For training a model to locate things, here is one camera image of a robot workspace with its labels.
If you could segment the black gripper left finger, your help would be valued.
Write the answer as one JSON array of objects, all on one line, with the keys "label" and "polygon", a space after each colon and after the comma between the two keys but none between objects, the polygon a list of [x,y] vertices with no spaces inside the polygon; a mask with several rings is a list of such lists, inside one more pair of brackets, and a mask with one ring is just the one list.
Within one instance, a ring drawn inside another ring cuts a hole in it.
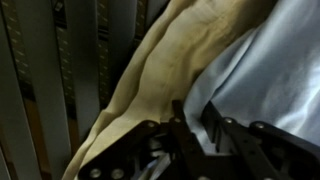
[{"label": "black gripper left finger", "polygon": [[187,157],[196,150],[178,100],[174,115],[164,123],[144,120],[84,165],[79,180],[192,180]]}]

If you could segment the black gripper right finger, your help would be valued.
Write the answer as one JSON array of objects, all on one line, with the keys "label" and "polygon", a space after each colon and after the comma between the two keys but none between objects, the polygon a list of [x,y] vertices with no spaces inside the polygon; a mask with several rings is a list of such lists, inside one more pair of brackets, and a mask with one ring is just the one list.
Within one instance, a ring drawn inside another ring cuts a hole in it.
[{"label": "black gripper right finger", "polygon": [[262,121],[248,127],[209,102],[201,122],[217,153],[238,163],[239,180],[320,180],[320,147]]}]

